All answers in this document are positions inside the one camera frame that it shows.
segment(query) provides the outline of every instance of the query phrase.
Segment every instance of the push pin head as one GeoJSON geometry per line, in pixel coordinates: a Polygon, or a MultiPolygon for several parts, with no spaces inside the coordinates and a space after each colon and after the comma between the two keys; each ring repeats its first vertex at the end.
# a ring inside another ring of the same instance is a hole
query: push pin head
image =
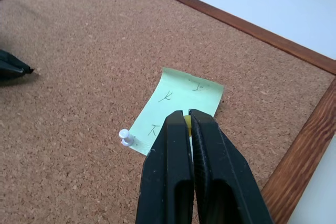
{"type": "Polygon", "coordinates": [[[134,136],[127,129],[119,131],[119,137],[121,138],[121,144],[126,147],[131,146],[134,142],[134,136]]]}

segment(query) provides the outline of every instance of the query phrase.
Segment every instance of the yellow object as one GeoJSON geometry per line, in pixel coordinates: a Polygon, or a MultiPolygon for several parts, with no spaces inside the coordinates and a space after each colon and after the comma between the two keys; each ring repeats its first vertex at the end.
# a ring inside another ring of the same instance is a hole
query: yellow object
{"type": "Polygon", "coordinates": [[[191,117],[190,115],[185,115],[184,120],[188,126],[189,136],[191,136],[191,117]]]}

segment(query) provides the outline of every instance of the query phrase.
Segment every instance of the cork surface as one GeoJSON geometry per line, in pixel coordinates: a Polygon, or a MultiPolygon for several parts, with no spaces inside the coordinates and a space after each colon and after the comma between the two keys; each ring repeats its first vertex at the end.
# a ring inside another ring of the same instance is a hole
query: cork surface
{"type": "Polygon", "coordinates": [[[225,86],[215,118],[262,188],[333,76],[174,0],[3,0],[2,223],[134,223],[144,156],[121,146],[163,66],[225,86]]]}

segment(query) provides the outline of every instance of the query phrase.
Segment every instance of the wooden board frame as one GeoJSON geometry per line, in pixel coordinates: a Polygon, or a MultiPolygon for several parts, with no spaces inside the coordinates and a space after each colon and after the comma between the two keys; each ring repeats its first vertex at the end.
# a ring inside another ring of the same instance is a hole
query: wooden board frame
{"type": "MultiPolygon", "coordinates": [[[[334,60],[199,0],[177,0],[335,75],[334,60]]],[[[336,78],[262,189],[274,221],[285,224],[335,133],[336,78]]]]}

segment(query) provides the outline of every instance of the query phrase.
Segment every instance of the sticky note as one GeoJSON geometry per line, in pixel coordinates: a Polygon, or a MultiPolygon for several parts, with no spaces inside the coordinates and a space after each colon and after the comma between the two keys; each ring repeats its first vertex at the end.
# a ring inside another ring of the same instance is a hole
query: sticky note
{"type": "Polygon", "coordinates": [[[189,109],[198,109],[214,116],[223,91],[216,82],[163,68],[159,84],[130,128],[135,137],[130,148],[147,155],[165,118],[176,110],[188,115],[189,109]]]}

